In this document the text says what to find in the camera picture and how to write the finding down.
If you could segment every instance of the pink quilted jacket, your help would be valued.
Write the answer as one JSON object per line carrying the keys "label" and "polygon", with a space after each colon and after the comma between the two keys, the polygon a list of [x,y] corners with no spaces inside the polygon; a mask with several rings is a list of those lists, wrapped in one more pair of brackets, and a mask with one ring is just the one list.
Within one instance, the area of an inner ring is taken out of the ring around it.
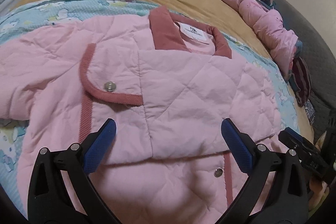
{"label": "pink quilted jacket", "polygon": [[0,118],[30,120],[17,172],[25,206],[39,150],[81,142],[107,118],[117,135],[90,179],[124,224],[217,221],[246,179],[221,136],[224,118],[280,151],[267,72],[231,52],[216,28],[165,7],[9,41],[0,47],[0,81]]}
{"label": "pink quilted jacket", "polygon": [[277,10],[268,10],[256,0],[223,0],[237,11],[259,39],[270,50],[283,78],[288,80],[293,67],[293,58],[298,40],[296,34],[287,31]]}

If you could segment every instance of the bed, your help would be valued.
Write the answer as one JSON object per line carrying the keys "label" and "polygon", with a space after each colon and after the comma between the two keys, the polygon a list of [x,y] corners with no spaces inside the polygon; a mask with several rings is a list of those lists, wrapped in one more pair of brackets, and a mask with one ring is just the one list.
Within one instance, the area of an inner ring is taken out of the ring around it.
{"label": "bed", "polygon": [[[22,0],[17,5],[17,9],[13,10],[5,19],[1,19],[0,24],[11,24],[9,25],[10,28],[13,27],[11,30],[16,30],[16,33],[12,35],[19,35],[22,31],[27,32],[39,27],[39,25],[32,25],[29,27],[30,29],[28,27],[24,28],[24,24],[30,24],[29,19],[25,19],[23,16],[25,11],[29,9],[35,12],[41,12],[44,11],[46,7],[52,7],[55,11],[59,11],[59,6],[62,6],[61,8],[63,8],[63,10],[67,10],[67,13],[69,12],[69,16],[68,14],[60,15],[58,13],[55,15],[44,14],[43,17],[45,18],[41,19],[40,22],[42,22],[42,25],[47,25],[52,24],[53,20],[72,20],[79,18],[80,13],[76,14],[74,7],[77,7],[78,10],[79,5],[84,5],[84,3],[89,7],[87,11],[89,14],[90,10],[92,10],[92,1],[97,1],[96,4],[99,5],[99,9],[104,9],[103,14],[116,14],[116,10],[119,9],[121,13],[137,13],[141,15],[158,5],[165,5],[171,11],[181,13],[197,21],[217,27],[224,33],[226,39],[229,41],[230,47],[239,51],[248,61],[254,63],[256,66],[264,66],[266,70],[269,70],[269,76],[276,86],[275,89],[278,94],[280,112],[284,116],[287,115],[286,118],[283,117],[284,126],[294,127],[302,136],[311,142],[313,141],[314,132],[305,113],[305,109],[298,107],[293,91],[283,81],[277,66],[271,61],[268,51],[256,37],[252,29],[241,19],[239,14],[221,0]],[[95,14],[86,15],[83,19],[93,15]],[[15,20],[18,17],[20,20],[17,22],[20,21],[21,25],[15,26],[17,24]],[[0,39],[2,39],[2,41],[0,41],[1,43],[8,40],[8,37],[6,37],[5,34],[2,35],[2,37],[0,36]],[[20,143],[22,143],[24,129],[27,123],[8,122],[6,125],[8,124],[10,127],[16,128],[15,137],[13,137],[11,141],[12,145],[16,148],[16,157],[19,157],[21,152]],[[3,165],[0,166],[0,183],[14,204],[20,211],[24,212],[16,191],[16,169],[14,163],[13,168],[8,168],[8,165],[4,165],[5,167]]]}

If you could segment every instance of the jacket collar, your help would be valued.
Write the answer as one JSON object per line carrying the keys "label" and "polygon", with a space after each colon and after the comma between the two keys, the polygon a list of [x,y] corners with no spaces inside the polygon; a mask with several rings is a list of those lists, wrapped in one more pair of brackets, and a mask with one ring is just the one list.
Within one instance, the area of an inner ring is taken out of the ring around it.
{"label": "jacket collar", "polygon": [[214,55],[232,59],[231,48],[223,34],[216,27],[197,22],[183,15],[170,13],[165,6],[151,10],[149,13],[149,21],[155,49],[157,50],[180,50],[189,52],[174,23],[180,22],[211,34],[214,37],[216,48]]}

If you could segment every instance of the quilted stitching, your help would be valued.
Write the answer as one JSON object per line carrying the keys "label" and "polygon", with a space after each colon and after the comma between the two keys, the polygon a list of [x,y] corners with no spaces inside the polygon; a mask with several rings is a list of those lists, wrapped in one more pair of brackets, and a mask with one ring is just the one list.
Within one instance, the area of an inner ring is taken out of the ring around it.
{"label": "quilted stitching", "polygon": [[[155,54],[159,55],[160,62],[158,63],[155,61],[155,58],[157,58],[155,57]],[[181,144],[177,144],[176,148],[167,149],[161,145],[165,142],[164,139],[159,140],[158,138],[162,138],[162,136],[164,136],[163,138],[171,138],[169,140],[172,140],[176,137],[178,133],[174,132],[171,134],[170,128],[172,128],[174,125],[176,126],[175,119],[181,120],[185,118],[186,121],[189,120],[190,114],[188,112],[181,113],[180,108],[182,107],[183,109],[188,109],[190,106],[187,105],[189,105],[190,102],[192,102],[191,105],[196,102],[197,108],[199,109],[194,109],[194,111],[200,115],[199,120],[204,122],[205,117],[208,115],[210,124],[220,124],[219,121],[221,121],[223,118],[226,118],[227,116],[233,118],[234,120],[237,119],[239,112],[243,108],[244,100],[249,100],[253,102],[253,104],[256,106],[256,109],[253,111],[253,113],[250,114],[251,121],[248,123],[248,125],[251,125],[252,122],[255,126],[250,126],[249,128],[245,127],[245,132],[249,133],[249,135],[254,138],[255,141],[271,136],[275,133],[274,130],[277,129],[276,126],[274,126],[274,115],[276,115],[277,105],[274,98],[273,102],[269,102],[270,98],[272,100],[272,97],[269,97],[270,90],[263,88],[265,81],[269,80],[267,79],[267,74],[263,73],[262,70],[247,63],[246,60],[243,61],[242,59],[242,62],[239,63],[239,65],[235,67],[234,70],[232,70],[232,74],[227,74],[227,68],[220,69],[221,62],[216,62],[216,60],[224,59],[222,59],[222,57],[210,56],[202,60],[202,65],[198,68],[195,68],[191,72],[192,77],[190,80],[188,79],[188,82],[186,82],[183,77],[181,78],[181,75],[176,76],[174,74],[175,71],[166,73],[166,71],[162,72],[160,71],[160,68],[157,68],[156,65],[159,64],[159,66],[164,68],[164,70],[170,69],[170,67],[165,67],[165,65],[167,65],[165,63],[167,61],[166,58],[167,56],[165,54],[160,55],[160,51],[158,50],[142,51],[139,54],[139,71],[141,77],[142,94],[144,97],[144,108],[145,110],[151,108],[155,109],[155,111],[152,111],[150,114],[147,111],[145,113],[149,134],[151,136],[152,154],[154,158],[160,158],[159,155],[162,150],[164,150],[162,153],[168,157],[184,156],[183,153],[180,154],[179,152],[175,151],[175,149],[178,149],[177,147]],[[226,85],[224,88],[220,88],[218,84],[215,84],[216,79],[219,78],[222,80],[225,79]],[[165,83],[165,81],[173,81],[173,84],[171,84],[173,91],[169,91],[171,92],[169,93],[169,96],[171,97],[167,97],[164,102],[161,102],[161,96],[153,96],[153,92],[159,93],[166,91],[164,88],[162,88],[161,83],[156,83],[156,80],[161,80],[162,83]],[[152,91],[152,89],[148,87],[148,83],[146,81],[153,81],[156,85],[153,89],[156,88],[157,90]],[[214,86],[214,89],[210,89],[210,95],[202,94],[202,85]],[[150,100],[153,100],[153,98],[156,97],[157,99],[154,99],[154,101],[151,101],[150,104],[148,104],[148,101],[146,102],[146,100],[149,97]],[[157,109],[158,105],[162,105],[161,110]],[[261,128],[265,128],[262,134],[258,132],[258,130]],[[202,140],[195,139],[191,141],[190,145],[195,145],[196,147],[199,146],[200,150],[191,152],[191,155],[208,155],[226,150],[227,148],[225,149],[225,142],[222,140],[220,135],[220,129],[218,128],[217,130],[218,134],[213,135],[212,141],[213,143],[216,143],[217,147],[212,146],[208,142],[202,144]]]}
{"label": "quilted stitching", "polygon": [[[140,57],[139,57],[139,51],[138,51],[138,76],[139,76],[139,82],[140,82],[140,91],[142,94],[142,86],[141,86],[141,74],[140,74]],[[146,124],[147,124],[147,128],[148,128],[148,135],[149,135],[149,140],[151,142],[151,149],[152,149],[152,157],[153,157],[153,144],[152,144],[152,137],[151,137],[151,133],[149,131],[149,124],[148,124],[148,120],[147,120],[147,115],[146,115],[146,107],[145,105],[143,105],[143,112],[144,112],[144,117],[146,120]]]}
{"label": "quilted stitching", "polygon": [[[190,162],[197,162],[200,160],[199,158],[189,159]],[[227,208],[226,197],[225,195],[221,196],[220,202],[216,201],[213,196],[214,192],[217,192],[217,188],[214,185],[210,185],[210,189],[204,191],[204,188],[197,187],[197,183],[188,183],[190,182],[190,176],[193,176],[196,181],[201,181],[202,177],[205,176],[213,176],[212,169],[213,165],[203,165],[203,168],[199,168],[199,166],[195,166],[194,169],[189,169],[186,171],[186,164],[184,159],[182,160],[174,160],[174,161],[153,161],[159,164],[162,164],[165,167],[165,171],[163,172],[165,175],[165,181],[162,182],[162,187],[156,190],[155,194],[150,197],[149,200],[146,200],[146,206],[142,207],[139,203],[129,204],[128,208],[131,207],[133,210],[129,211],[127,215],[128,218],[120,218],[120,220],[124,223],[145,223],[145,224],[157,224],[159,223],[158,219],[161,219],[163,223],[167,223],[165,221],[164,216],[167,215],[171,217],[171,215],[177,215],[175,218],[175,223],[178,224],[193,224],[199,223],[199,221],[207,215],[210,210],[214,210],[217,212],[218,218],[223,214],[223,212]],[[218,179],[218,183],[221,183],[223,178]],[[166,187],[172,187],[175,189],[175,184],[180,184],[183,186],[181,193],[185,195],[185,200],[183,204],[166,204],[164,208],[160,207],[160,215],[157,215],[156,208],[157,204],[162,202],[162,197],[165,196],[167,189]],[[198,204],[197,208],[193,209],[193,213],[190,211],[185,211],[187,207],[190,207],[192,203],[195,201],[202,202],[202,206]]]}

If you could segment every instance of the snap button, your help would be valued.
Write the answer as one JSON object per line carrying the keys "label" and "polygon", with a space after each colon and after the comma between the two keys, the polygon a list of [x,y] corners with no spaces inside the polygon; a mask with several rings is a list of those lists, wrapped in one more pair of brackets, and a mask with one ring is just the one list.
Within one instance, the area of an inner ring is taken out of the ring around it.
{"label": "snap button", "polygon": [[117,88],[117,85],[114,82],[106,82],[104,89],[108,92],[113,92]]}
{"label": "snap button", "polygon": [[214,176],[216,178],[219,178],[221,175],[223,175],[223,169],[222,168],[217,168],[214,172]]}

